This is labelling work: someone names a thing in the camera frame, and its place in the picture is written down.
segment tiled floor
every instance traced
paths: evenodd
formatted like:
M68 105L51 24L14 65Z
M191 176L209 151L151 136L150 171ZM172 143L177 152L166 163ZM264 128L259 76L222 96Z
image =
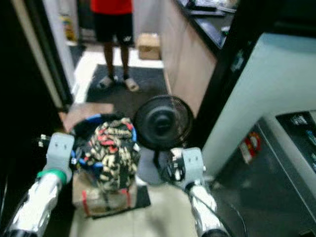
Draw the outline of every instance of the tiled floor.
M76 82L79 84L79 91L76 95L75 103L84 103L86 101L86 94L96 66L98 64L106 64L102 46L86 46L87 48L78 62L75 70ZM114 50L113 64L115 66L122 66L120 59L120 48L118 47L116 47ZM163 63L159 60L140 60L138 58L138 50L132 48L130 49L129 66L142 68L163 68Z
M99 45L87 45L75 76L79 91L75 103L84 103L86 93L97 64L105 64L103 49ZM115 48L114 65L121 66L120 49ZM131 49L130 66L163 68L161 61L139 60L138 51ZM70 237L196 237L195 221L188 197L168 185L149 186L152 205L116 216L92 220L75 212Z

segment sticker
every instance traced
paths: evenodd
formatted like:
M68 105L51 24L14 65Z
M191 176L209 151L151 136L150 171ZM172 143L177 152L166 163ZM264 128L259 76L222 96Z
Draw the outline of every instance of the sticker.
M261 150L259 135L256 132L250 132L239 148L245 163L250 164Z

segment slipper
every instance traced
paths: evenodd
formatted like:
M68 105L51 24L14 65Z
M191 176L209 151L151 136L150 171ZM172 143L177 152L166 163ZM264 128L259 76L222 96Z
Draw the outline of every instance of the slipper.
M131 92L135 92L135 91L138 91L139 90L139 86L138 84L134 81L133 78L129 78L129 79L126 79L124 81L126 87L131 91Z
M97 87L99 89L105 89L107 87L110 87L113 83L113 80L111 80L109 77L104 77L97 85Z

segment black floor mat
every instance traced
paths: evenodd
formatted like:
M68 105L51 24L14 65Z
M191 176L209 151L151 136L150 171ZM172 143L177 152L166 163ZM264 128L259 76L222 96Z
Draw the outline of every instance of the black floor mat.
M85 50L85 46L83 45L69 46L69 49L70 49L71 57L74 63L74 68L76 68L79 62L79 59L81 58Z
M130 92L122 81L123 68L115 67L119 83L107 89L98 89L98 82L107 75L106 65L98 65L87 95L87 102L111 103L117 112L133 118L136 111L147 100L156 95L167 94L162 69L130 67L130 76L138 83L140 90Z
M107 216L114 216L120 213L135 210L138 208L144 208L150 205L151 205L151 202L150 202L147 186L138 186L137 187L137 201L136 201L136 206L134 208L126 209L126 210L123 210L114 214L110 214L110 215L92 216L92 218L98 219L98 218L107 217Z

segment countertop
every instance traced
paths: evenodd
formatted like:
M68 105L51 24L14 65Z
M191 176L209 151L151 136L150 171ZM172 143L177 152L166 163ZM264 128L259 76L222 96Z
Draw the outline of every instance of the countertop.
M211 52L217 56L222 49L225 41L225 36L221 33L223 26L230 26L234 14L226 13L224 17L218 16L192 16L190 11L185 8L188 0L173 0L180 8L182 14L188 19L191 25L195 28L201 39L211 50Z

